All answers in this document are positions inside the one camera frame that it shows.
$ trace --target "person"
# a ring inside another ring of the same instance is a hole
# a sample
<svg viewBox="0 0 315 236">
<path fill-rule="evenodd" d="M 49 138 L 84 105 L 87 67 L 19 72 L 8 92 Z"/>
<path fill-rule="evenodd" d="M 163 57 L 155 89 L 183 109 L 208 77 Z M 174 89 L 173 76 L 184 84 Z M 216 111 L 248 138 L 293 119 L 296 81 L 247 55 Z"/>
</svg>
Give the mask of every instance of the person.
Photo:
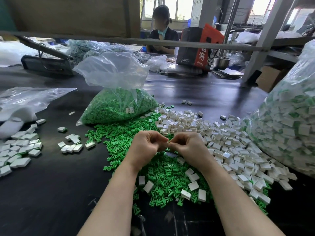
<svg viewBox="0 0 315 236">
<path fill-rule="evenodd" d="M 197 133 L 181 132 L 168 142 L 156 131 L 140 131 L 78 236 L 130 235 L 137 174 L 166 147 L 203 174 L 227 236 L 284 235 L 219 166 Z"/>
<path fill-rule="evenodd" d="M 172 19 L 169 17 L 169 8 L 167 6 L 162 5 L 155 8 L 153 18 L 156 29 L 150 33 L 149 38 L 179 41 L 177 32 L 168 26 L 169 23 L 172 23 Z M 174 49 L 175 47 L 173 46 L 147 46 L 148 53 L 174 55 Z"/>
</svg>

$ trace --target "metal bowl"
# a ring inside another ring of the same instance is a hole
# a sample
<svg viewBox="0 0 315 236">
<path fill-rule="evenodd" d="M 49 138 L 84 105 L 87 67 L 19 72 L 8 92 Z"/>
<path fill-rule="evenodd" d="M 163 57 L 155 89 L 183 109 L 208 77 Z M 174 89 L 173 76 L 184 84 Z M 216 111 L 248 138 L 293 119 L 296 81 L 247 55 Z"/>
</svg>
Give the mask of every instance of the metal bowl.
<svg viewBox="0 0 315 236">
<path fill-rule="evenodd" d="M 229 66 L 230 60 L 227 57 L 215 57 L 213 67 L 215 69 L 226 69 Z"/>
</svg>

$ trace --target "black tabletop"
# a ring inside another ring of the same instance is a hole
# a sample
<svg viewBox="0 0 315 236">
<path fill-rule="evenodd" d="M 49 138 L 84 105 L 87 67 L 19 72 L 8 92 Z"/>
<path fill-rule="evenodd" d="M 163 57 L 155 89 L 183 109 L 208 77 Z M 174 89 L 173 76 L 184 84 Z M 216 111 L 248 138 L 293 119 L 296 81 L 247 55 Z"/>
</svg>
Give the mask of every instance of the black tabletop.
<svg viewBox="0 0 315 236">
<path fill-rule="evenodd" d="M 108 153 L 102 143 L 80 154 L 61 154 L 57 143 L 66 134 L 58 127 L 67 127 L 67 133 L 79 134 L 92 129 L 76 126 L 76 122 L 102 89 L 88 86 L 79 75 L 40 75 L 29 73 L 22 67 L 0 68 L 0 91 L 16 86 L 65 87 L 77 90 L 54 100 L 48 108 L 37 114 L 47 122 L 37 130 L 43 142 L 42 155 L 32 159 L 24 169 L 16 169 L 0 178 L 0 236 L 71 236 L 76 235 L 102 195 L 112 173 L 103 172 L 108 165 Z M 258 88 L 240 87 L 240 80 L 205 77 L 167 77 L 148 75 L 144 89 L 176 110 L 202 111 L 203 119 L 221 121 L 221 114 L 244 117 L 254 111 L 266 93 Z M 192 106 L 182 105 L 185 99 Z M 290 181 L 293 191 L 285 191 L 278 183 L 272 185 L 268 216 L 286 235 L 314 235 L 313 186 L 315 181 L 297 174 Z M 183 207 L 176 202 L 164 208 L 150 207 L 149 196 L 140 192 L 137 205 L 145 218 L 146 235 L 221 235 L 224 234 L 213 203 L 193 204 L 187 200 Z M 141 230 L 140 218 L 133 216 L 132 230 Z"/>
</svg>

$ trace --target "seated woman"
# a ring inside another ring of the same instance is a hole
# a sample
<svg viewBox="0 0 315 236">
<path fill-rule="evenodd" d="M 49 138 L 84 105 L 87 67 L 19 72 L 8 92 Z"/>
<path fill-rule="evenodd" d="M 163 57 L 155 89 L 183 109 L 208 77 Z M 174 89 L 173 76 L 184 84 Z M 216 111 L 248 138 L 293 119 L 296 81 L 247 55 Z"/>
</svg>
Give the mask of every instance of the seated woman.
<svg viewBox="0 0 315 236">
<path fill-rule="evenodd" d="M 162 5 L 155 8 L 153 18 L 156 29 L 150 33 L 149 38 L 179 41 L 177 32 L 168 27 L 169 23 L 172 23 L 172 19 L 169 17 L 169 8 L 167 6 Z M 148 53 L 174 55 L 174 49 L 174 46 L 147 46 Z"/>
</svg>

